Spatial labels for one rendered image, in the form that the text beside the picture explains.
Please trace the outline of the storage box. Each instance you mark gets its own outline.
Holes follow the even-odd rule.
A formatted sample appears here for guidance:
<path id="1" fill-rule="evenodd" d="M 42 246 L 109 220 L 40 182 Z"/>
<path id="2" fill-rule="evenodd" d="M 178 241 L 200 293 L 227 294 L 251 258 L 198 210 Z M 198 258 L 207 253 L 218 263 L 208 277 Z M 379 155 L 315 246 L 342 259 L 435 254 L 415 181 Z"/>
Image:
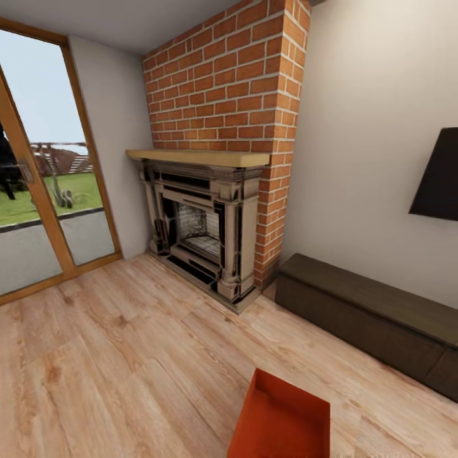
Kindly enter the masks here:
<path id="1" fill-rule="evenodd" d="M 330 458 L 330 402 L 255 369 L 227 458 Z"/>

